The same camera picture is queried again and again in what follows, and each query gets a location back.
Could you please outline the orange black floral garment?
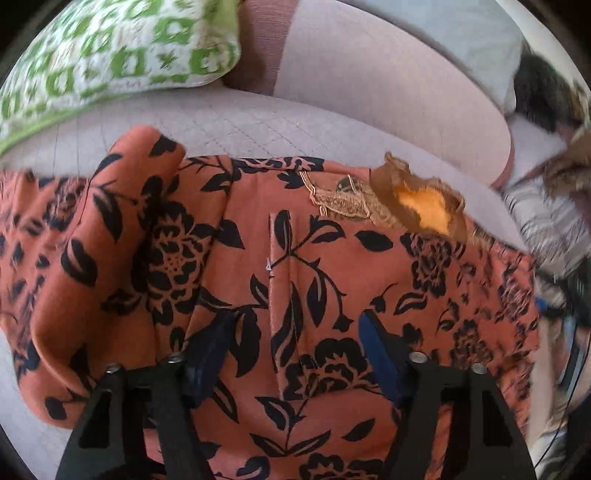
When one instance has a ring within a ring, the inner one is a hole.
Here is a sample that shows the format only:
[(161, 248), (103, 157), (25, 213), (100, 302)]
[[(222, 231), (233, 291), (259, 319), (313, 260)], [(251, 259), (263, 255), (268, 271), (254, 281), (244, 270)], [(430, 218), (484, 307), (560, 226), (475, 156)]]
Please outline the orange black floral garment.
[(87, 177), (1, 174), (1, 326), (31, 411), (78, 422), (110, 365), (151, 367), (220, 313), (235, 337), (192, 410), (216, 479), (375, 479), (400, 413), (363, 311), (531, 408), (534, 261), (438, 179), (314, 157), (186, 155), (149, 126)]

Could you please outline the striped grey white cloth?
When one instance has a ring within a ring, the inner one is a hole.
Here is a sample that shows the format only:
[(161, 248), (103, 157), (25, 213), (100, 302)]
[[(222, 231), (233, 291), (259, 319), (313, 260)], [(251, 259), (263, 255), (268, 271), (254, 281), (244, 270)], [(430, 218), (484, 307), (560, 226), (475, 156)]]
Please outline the striped grey white cloth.
[(575, 202), (551, 197), (541, 177), (511, 185), (502, 198), (543, 270), (564, 276), (590, 256), (590, 232)]

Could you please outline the brown patterned cloth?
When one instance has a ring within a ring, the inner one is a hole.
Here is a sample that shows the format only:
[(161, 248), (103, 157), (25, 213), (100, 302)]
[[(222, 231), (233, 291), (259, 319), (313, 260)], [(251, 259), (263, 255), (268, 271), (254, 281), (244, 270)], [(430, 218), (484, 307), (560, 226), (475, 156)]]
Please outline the brown patterned cloth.
[(568, 148), (551, 158), (542, 171), (546, 192), (552, 198), (590, 193), (591, 137), (585, 130)]

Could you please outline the dark furry item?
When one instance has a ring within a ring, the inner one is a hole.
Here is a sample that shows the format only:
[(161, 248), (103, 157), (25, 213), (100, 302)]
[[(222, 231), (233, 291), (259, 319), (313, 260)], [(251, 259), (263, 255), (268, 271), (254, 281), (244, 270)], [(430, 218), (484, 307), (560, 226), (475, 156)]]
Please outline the dark furry item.
[(515, 111), (550, 133), (558, 126), (578, 128), (585, 122), (584, 91), (535, 53), (522, 55), (514, 89)]

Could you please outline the pink bolster cushion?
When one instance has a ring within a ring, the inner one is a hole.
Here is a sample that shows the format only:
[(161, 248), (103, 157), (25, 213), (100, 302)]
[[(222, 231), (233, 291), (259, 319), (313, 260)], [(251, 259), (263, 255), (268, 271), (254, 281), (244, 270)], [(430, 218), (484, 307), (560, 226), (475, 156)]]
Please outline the pink bolster cushion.
[(230, 88), (361, 121), (500, 188), (509, 125), (465, 73), (403, 29), (339, 1), (242, 1)]

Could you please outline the light grey pillow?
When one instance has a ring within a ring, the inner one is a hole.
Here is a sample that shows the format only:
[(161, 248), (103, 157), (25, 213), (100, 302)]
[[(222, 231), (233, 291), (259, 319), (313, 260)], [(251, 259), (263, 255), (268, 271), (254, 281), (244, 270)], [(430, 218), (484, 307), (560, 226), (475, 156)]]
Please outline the light grey pillow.
[(414, 35), (454, 63), (508, 115), (525, 38), (496, 1), (366, 0), (350, 6)]

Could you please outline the green white patterned pillow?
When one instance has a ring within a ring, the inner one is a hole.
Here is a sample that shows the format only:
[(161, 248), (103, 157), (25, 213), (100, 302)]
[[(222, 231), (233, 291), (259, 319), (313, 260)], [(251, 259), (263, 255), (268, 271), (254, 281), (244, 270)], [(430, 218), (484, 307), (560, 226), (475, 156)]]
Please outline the green white patterned pillow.
[(74, 1), (1, 86), (1, 148), (106, 99), (207, 85), (241, 53), (235, 1)]

